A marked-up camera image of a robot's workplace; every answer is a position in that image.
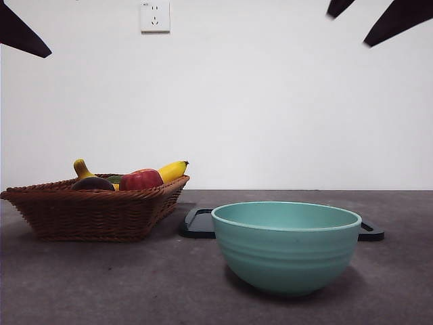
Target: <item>bowl rim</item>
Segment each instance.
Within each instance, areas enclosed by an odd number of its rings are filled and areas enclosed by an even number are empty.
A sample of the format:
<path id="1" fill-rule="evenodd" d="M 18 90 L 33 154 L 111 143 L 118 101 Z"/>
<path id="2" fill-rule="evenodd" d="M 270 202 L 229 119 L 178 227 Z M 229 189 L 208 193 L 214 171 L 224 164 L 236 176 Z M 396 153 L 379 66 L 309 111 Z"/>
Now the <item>bowl rim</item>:
<path id="1" fill-rule="evenodd" d="M 315 207 L 322 207 L 327 209 L 333 209 L 338 211 L 343 211 L 345 213 L 349 213 L 357 218 L 355 222 L 349 223 L 348 225 L 338 225 L 336 227 L 317 227 L 317 228 L 286 228 L 286 227 L 265 227 L 262 225 L 249 225 L 247 223 L 242 222 L 236 222 L 236 221 L 230 221 L 223 219 L 221 217 L 218 217 L 215 213 L 217 213 L 219 210 L 224 209 L 226 207 L 232 207 L 235 205 L 244 205 L 244 204 L 269 204 L 269 203 L 284 203 L 284 204 L 299 204 L 299 205 L 309 205 L 309 206 L 315 206 Z M 236 225 L 239 227 L 244 228 L 252 228 L 252 229 L 259 229 L 259 230 L 273 230 L 273 231 L 280 231 L 280 232 L 326 232 L 326 231 L 333 231 L 333 230 L 343 230 L 348 228 L 353 228 L 361 224 L 362 218 L 360 215 L 358 215 L 355 212 L 341 209 L 338 207 L 333 207 L 331 205 L 324 205 L 324 204 L 317 204 L 317 203 L 307 203 L 307 202 L 292 202 L 292 201 L 249 201 L 249 202 L 237 202 L 237 203 L 230 203 L 221 205 L 215 209 L 213 209 L 210 213 L 212 215 L 213 219 L 216 219 L 218 221 L 221 221 L 223 223 L 228 223 L 229 225 Z"/>

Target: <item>black tray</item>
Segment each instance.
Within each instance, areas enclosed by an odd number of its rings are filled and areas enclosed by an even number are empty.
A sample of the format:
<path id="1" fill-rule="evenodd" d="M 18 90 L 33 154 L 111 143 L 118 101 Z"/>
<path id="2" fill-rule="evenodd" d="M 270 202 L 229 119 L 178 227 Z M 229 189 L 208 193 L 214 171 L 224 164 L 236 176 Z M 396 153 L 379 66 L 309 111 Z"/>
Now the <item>black tray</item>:
<path id="1" fill-rule="evenodd" d="M 179 234 L 187 238 L 215 238 L 211 211 L 212 209 L 207 208 L 192 209 L 182 221 Z M 384 238 L 384 230 L 363 218 L 358 235 L 359 241 L 373 242 Z"/>

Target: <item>green fruit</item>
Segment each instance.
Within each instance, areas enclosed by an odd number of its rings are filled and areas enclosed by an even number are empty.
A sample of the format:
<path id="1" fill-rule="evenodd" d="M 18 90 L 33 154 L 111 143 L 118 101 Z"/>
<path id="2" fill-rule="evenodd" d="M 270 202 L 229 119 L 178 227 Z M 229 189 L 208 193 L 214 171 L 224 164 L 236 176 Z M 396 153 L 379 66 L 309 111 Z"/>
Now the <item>green fruit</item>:
<path id="1" fill-rule="evenodd" d="M 111 183 L 111 184 L 120 184 L 120 179 L 122 178 L 122 175 L 113 175 L 113 176 L 109 176 L 106 179 Z"/>

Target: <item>fake fruit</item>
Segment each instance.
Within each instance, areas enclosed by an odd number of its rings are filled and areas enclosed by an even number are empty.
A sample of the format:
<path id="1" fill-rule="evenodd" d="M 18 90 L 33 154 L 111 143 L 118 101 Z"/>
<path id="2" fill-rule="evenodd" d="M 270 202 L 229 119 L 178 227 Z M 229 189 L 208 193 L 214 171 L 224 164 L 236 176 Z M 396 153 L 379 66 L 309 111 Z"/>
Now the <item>fake fruit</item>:
<path id="1" fill-rule="evenodd" d="M 120 179 L 119 190 L 145 190 L 146 188 L 161 186 L 163 183 L 164 182 L 157 170 L 147 168 L 123 175 Z"/>
<path id="2" fill-rule="evenodd" d="M 111 184 L 120 184 L 120 179 L 122 178 L 122 175 L 113 175 L 113 176 L 108 176 L 106 179 L 111 183 Z"/>
<path id="3" fill-rule="evenodd" d="M 164 183 L 169 183 L 182 176 L 189 163 L 187 161 L 175 161 L 158 169 Z"/>
<path id="4" fill-rule="evenodd" d="M 86 177 L 72 186 L 73 190 L 108 190 L 114 191 L 114 186 L 108 180 L 100 177 Z"/>
<path id="5" fill-rule="evenodd" d="M 74 162 L 74 169 L 79 179 L 83 179 L 86 177 L 96 177 L 95 174 L 92 174 L 88 169 L 84 162 L 84 159 L 80 158 Z"/>

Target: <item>bowl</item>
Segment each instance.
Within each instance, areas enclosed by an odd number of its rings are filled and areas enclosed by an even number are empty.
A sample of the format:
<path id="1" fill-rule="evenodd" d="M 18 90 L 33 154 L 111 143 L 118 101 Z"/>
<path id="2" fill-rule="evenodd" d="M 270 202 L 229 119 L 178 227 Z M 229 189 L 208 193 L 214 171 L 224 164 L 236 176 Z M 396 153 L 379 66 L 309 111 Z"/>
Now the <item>bowl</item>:
<path id="1" fill-rule="evenodd" d="M 256 288 L 303 296 L 347 267 L 361 217 L 302 202 L 241 202 L 212 210 L 216 241 L 230 269 Z"/>

